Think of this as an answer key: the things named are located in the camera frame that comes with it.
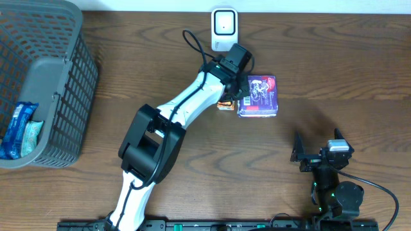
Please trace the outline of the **purple noodle packet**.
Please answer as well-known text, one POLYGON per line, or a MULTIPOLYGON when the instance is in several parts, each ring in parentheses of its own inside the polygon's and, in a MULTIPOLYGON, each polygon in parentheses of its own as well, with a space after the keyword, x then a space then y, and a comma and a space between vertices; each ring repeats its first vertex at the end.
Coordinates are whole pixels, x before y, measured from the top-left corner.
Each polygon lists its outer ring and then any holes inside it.
POLYGON ((238 117, 275 117, 279 110, 275 76, 248 76, 250 95, 238 101, 238 117))

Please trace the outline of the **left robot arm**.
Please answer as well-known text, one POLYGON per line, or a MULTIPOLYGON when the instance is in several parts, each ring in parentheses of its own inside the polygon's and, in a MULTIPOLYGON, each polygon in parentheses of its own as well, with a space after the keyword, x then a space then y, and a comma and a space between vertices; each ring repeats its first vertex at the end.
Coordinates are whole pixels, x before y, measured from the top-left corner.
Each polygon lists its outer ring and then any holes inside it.
POLYGON ((174 166, 188 126, 219 101, 247 93, 244 68, 253 58, 219 56, 205 62, 194 82, 158 107, 143 105, 132 120, 118 155, 123 185, 115 210, 107 218, 109 230, 137 230, 153 188, 174 166))

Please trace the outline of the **orange tissue packet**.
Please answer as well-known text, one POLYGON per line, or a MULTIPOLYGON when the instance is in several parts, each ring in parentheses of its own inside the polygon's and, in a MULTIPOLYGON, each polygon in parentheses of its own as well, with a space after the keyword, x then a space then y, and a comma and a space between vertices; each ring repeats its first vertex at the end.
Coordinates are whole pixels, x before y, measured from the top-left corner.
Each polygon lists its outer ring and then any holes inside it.
POLYGON ((219 110, 233 111, 235 109, 235 102, 234 101, 219 101, 217 102, 217 108, 219 110))

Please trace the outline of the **blue snack wrapper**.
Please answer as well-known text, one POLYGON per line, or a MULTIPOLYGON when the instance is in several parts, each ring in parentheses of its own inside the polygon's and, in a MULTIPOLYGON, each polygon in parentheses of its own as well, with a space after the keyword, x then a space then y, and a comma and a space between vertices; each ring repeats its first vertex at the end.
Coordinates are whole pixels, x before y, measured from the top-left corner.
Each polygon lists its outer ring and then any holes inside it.
POLYGON ((21 158, 24 131, 38 103, 17 102, 12 118, 1 143, 1 159, 21 158))

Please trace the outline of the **mint green wipes packet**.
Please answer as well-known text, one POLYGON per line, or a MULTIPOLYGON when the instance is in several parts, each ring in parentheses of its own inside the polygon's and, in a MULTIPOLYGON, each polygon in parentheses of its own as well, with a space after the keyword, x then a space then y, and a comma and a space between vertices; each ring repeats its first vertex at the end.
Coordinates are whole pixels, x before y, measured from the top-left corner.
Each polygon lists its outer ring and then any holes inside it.
POLYGON ((29 155, 37 147, 37 138, 43 124, 43 121, 28 121, 22 139, 21 157, 29 155))

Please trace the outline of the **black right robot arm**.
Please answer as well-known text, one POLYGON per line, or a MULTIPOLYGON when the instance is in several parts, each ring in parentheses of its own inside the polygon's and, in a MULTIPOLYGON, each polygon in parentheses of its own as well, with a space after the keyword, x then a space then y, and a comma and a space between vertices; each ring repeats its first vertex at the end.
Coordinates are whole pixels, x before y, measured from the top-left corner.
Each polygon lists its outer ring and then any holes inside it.
POLYGON ((320 214, 311 218, 312 230, 353 230, 353 220, 360 215, 364 190, 350 182, 341 182, 338 171, 349 164, 353 147, 339 129, 317 154, 307 154, 299 133, 295 134, 292 162, 299 162, 299 171, 311 172, 311 200, 318 205, 320 214))

